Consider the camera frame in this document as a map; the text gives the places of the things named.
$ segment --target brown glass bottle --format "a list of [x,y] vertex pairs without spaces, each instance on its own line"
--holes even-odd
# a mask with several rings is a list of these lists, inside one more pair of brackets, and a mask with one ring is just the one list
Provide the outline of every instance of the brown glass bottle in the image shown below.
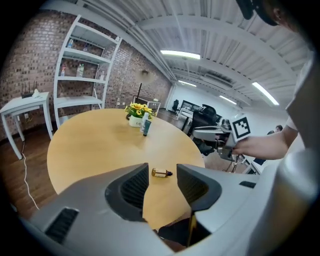
[[171,171],[164,170],[164,169],[156,169],[156,168],[153,168],[152,171],[151,171],[151,175],[152,175],[153,177],[165,178],[165,177],[167,177],[167,176],[171,176],[171,175],[172,175],[172,172],[171,172]]

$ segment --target black chair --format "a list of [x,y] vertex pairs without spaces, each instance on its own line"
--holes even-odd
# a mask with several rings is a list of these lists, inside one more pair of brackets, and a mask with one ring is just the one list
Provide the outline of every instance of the black chair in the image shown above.
[[177,112],[179,109],[178,109],[178,105],[179,105],[179,100],[175,100],[173,102],[173,106],[172,106],[172,109],[174,110],[174,112]]
[[[196,127],[216,126],[217,119],[218,117],[216,110],[212,106],[202,104],[202,109],[195,110],[193,112],[192,125],[187,135],[191,136],[194,128]],[[205,156],[208,156],[210,153],[213,153],[215,151],[212,146],[207,145],[201,139],[193,138],[192,140],[196,144],[200,152]]]

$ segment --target white ceiling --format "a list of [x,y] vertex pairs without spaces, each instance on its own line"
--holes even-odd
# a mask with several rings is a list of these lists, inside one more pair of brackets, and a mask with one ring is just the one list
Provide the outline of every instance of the white ceiling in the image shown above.
[[[307,59],[307,46],[297,35],[267,25],[256,14],[245,20],[236,0],[78,0],[77,4],[132,36],[171,80],[183,79],[243,107],[270,103],[252,86],[258,82],[279,102],[273,108],[284,109]],[[201,59],[162,55],[160,50],[200,54]],[[233,89],[208,88],[199,79],[206,73],[229,81]]]

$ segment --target shelf unit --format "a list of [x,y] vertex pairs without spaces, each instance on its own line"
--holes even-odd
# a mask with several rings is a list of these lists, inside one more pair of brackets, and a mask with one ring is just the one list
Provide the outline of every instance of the shelf unit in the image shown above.
[[[81,15],[78,15],[76,17],[68,33],[66,34],[66,37],[63,41],[60,54],[56,63],[54,84],[53,84],[53,103],[54,103],[54,115],[55,115],[56,125],[58,128],[60,127],[60,125],[62,125],[63,122],[75,116],[75,114],[72,114],[72,115],[59,117],[59,112],[58,112],[59,108],[80,106],[80,105],[91,105],[91,106],[98,105],[100,109],[105,108],[107,87],[108,87],[108,81],[109,81],[111,69],[112,69],[116,54],[118,52],[119,46],[122,41],[122,38],[120,37],[117,37],[117,39],[113,39],[110,36],[92,27],[79,23],[80,18],[81,18]],[[92,53],[82,51],[82,50],[67,48],[70,38],[101,48],[102,49],[101,56],[94,55]],[[103,58],[102,56],[104,55],[105,49],[112,45],[115,46],[115,49],[111,56],[111,59]],[[97,65],[95,78],[86,78],[86,77],[79,77],[79,76],[59,76],[62,59],[78,60],[81,62]],[[98,74],[100,65],[105,65],[105,64],[108,65],[105,80],[97,79],[97,74]],[[84,96],[58,97],[58,81],[75,81],[75,82],[94,83],[92,96],[84,95]],[[97,96],[96,85],[104,86],[102,99],[99,99]]]

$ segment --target white shelf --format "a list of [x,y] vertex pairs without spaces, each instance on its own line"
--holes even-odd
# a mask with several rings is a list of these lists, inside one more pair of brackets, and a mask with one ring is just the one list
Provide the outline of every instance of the white shelf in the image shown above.
[[99,84],[106,83],[106,81],[102,81],[99,79],[86,78],[86,77],[80,77],[80,76],[58,76],[57,79],[60,81],[83,81],[83,82],[92,82],[92,83],[99,83]]
[[100,48],[106,48],[110,45],[116,45],[118,43],[110,36],[79,22],[75,24],[71,36],[77,40],[85,41]]
[[102,58],[98,55],[94,55],[94,54],[89,53],[87,51],[76,50],[76,49],[72,49],[72,48],[65,48],[64,49],[63,58],[84,61],[84,62],[93,63],[93,64],[97,64],[97,65],[104,64],[104,63],[110,64],[110,62],[111,62],[109,59]]
[[102,104],[102,100],[93,96],[59,97],[54,104],[59,109],[80,105]]
[[65,115],[65,116],[59,117],[60,125],[62,125],[65,121],[69,120],[70,118],[73,118],[76,115],[77,114],[70,114],[70,115]]

